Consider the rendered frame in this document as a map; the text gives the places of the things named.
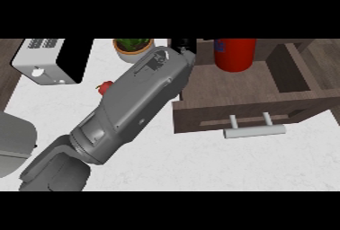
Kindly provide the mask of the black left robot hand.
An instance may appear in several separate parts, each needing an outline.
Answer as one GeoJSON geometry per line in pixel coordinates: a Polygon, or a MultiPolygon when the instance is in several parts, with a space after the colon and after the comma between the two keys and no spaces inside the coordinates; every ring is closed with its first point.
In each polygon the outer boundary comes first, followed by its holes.
{"type": "Polygon", "coordinates": [[[169,48],[175,52],[189,50],[191,53],[196,53],[196,40],[194,39],[171,39],[169,48]]]}

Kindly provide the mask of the red can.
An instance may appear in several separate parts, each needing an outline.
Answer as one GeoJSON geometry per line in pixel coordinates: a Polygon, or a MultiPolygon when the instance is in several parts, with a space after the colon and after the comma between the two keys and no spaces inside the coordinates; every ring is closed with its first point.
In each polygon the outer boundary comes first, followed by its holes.
{"type": "Polygon", "coordinates": [[[215,66],[225,72],[240,72],[252,64],[255,39],[214,40],[215,66]]]}

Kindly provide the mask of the brown wooden drawer box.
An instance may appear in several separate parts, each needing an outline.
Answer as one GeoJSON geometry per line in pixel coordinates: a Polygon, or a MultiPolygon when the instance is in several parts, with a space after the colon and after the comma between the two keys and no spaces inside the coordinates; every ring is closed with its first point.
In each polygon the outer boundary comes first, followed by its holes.
{"type": "Polygon", "coordinates": [[[175,111],[211,111],[224,115],[296,116],[340,104],[340,89],[322,89],[299,56],[308,39],[259,39],[254,62],[239,73],[223,71],[214,62],[214,43],[199,39],[196,64],[175,111]]]}

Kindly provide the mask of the brown wooden drawer front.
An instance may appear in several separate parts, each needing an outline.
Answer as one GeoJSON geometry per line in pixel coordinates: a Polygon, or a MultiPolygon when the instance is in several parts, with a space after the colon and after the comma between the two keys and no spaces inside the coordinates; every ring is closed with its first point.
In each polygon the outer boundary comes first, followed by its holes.
{"type": "Polygon", "coordinates": [[[314,92],[174,102],[174,132],[186,133],[230,128],[230,115],[236,117],[239,128],[257,127],[265,124],[264,112],[273,124],[298,123],[335,105],[340,105],[340,95],[314,92]]]}

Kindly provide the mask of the potted green plant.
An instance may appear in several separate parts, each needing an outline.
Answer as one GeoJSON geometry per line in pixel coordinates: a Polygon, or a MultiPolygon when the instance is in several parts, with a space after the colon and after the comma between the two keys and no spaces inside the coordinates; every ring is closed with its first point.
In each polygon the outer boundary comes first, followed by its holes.
{"type": "Polygon", "coordinates": [[[112,46],[119,59],[129,64],[134,64],[155,48],[153,39],[113,39],[112,46]]]}

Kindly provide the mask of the small red fruit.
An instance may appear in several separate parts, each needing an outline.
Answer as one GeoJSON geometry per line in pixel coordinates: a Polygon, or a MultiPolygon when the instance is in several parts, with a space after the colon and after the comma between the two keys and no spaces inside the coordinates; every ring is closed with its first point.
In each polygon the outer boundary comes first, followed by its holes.
{"type": "Polygon", "coordinates": [[[100,95],[104,94],[104,92],[109,89],[110,85],[112,85],[112,81],[106,81],[95,87],[97,92],[98,92],[100,95]]]}

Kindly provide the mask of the white toaster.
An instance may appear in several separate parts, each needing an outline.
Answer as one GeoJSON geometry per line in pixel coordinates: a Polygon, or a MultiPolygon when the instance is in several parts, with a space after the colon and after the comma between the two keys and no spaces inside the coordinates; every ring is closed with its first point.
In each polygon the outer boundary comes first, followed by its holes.
{"type": "Polygon", "coordinates": [[[10,65],[39,85],[79,84],[92,39],[24,39],[10,65]]]}

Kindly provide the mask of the grey rounded object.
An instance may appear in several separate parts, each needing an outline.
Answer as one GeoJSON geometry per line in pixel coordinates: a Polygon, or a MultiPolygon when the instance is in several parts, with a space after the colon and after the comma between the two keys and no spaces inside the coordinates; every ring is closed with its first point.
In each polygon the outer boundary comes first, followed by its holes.
{"type": "Polygon", "coordinates": [[[29,158],[35,140],[32,123],[0,111],[0,178],[10,175],[29,158]]]}

